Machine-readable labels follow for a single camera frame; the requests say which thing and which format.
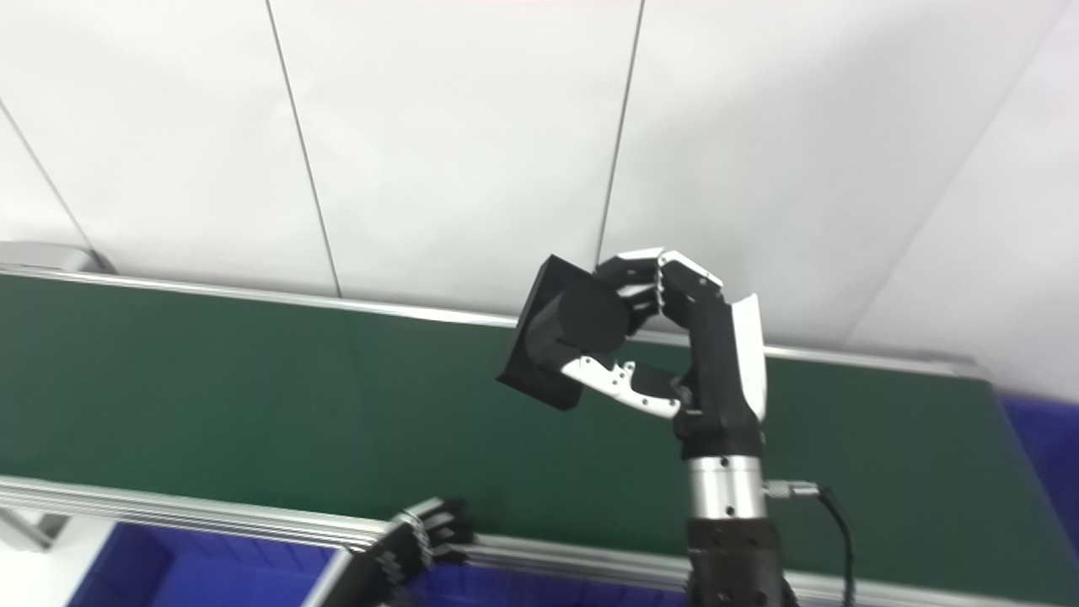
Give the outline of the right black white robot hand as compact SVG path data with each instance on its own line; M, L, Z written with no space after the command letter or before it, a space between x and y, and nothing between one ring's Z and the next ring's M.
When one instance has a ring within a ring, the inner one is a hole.
M663 247L612 256L593 279L613 289L628 311L625 334L663 315L689 336L682 375L632 362L601 364L582 351L561 373L617 402L672 422L685 461L759 458L767 372L759 296L728 301L721 279L689 257Z

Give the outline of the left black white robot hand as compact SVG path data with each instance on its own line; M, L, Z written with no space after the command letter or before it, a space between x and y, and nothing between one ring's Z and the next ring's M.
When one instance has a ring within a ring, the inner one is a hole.
M431 498L390 520L380 538L350 561L315 606L382 606L436 565L459 565L475 542L469 503Z

